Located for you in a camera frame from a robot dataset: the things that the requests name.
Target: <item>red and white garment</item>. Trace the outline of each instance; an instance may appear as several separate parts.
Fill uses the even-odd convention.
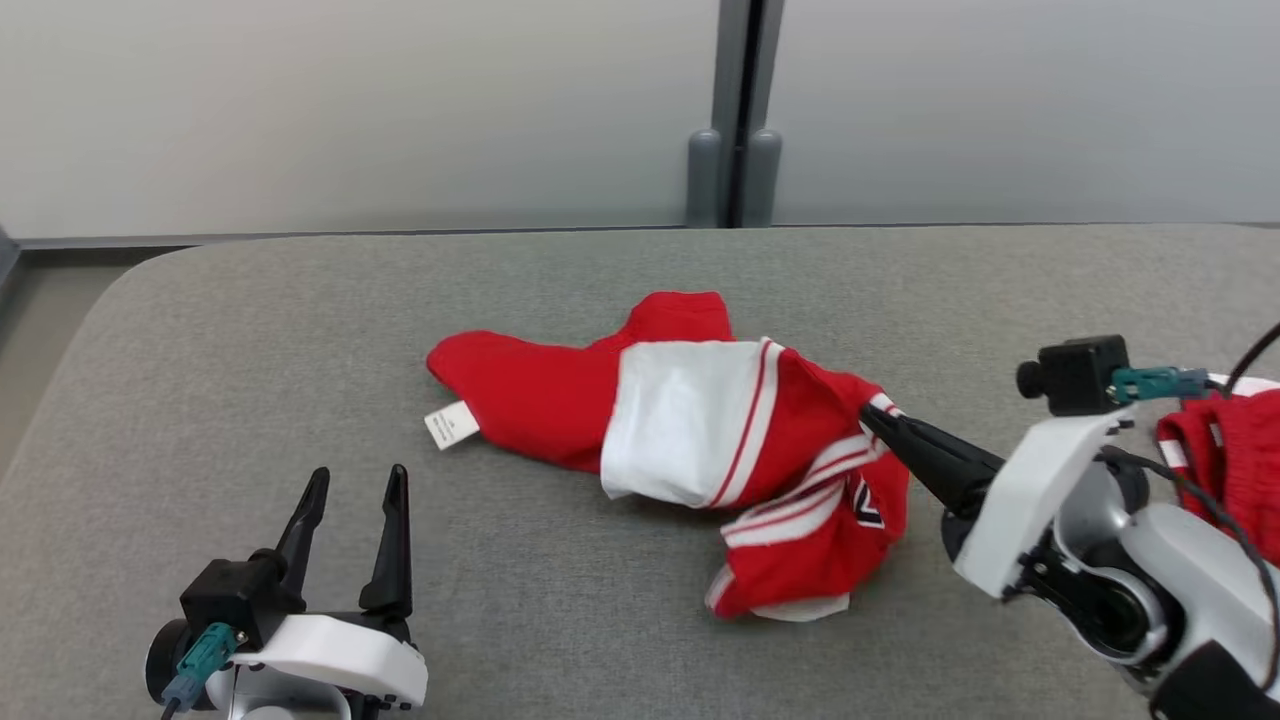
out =
[[[1280,383],[1240,378],[1230,398],[1187,401],[1156,424],[1156,439],[1165,462],[1216,500],[1263,557],[1280,564]],[[1216,524],[1193,496],[1181,493],[1181,501]]]
[[[858,421],[892,402],[772,340],[736,341],[718,293],[650,295],[585,348],[462,333],[426,365],[490,442],[599,473],[609,497],[749,509],[722,530],[719,616],[842,610],[905,532],[906,469]]]

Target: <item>teal connector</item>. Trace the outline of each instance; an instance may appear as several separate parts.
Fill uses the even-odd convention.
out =
[[[227,660],[239,647],[237,630],[227,623],[214,623],[205,628],[196,644],[191,646],[182,662],[178,664],[178,674],[165,685],[160,693],[160,701],[168,707],[173,701],[178,701],[177,712],[187,712],[200,693],[205,689],[205,683],[227,664]]]
[[[1204,397],[1208,392],[1208,370],[1178,368],[1120,368],[1111,373],[1112,400],[1129,405],[1157,397]]]

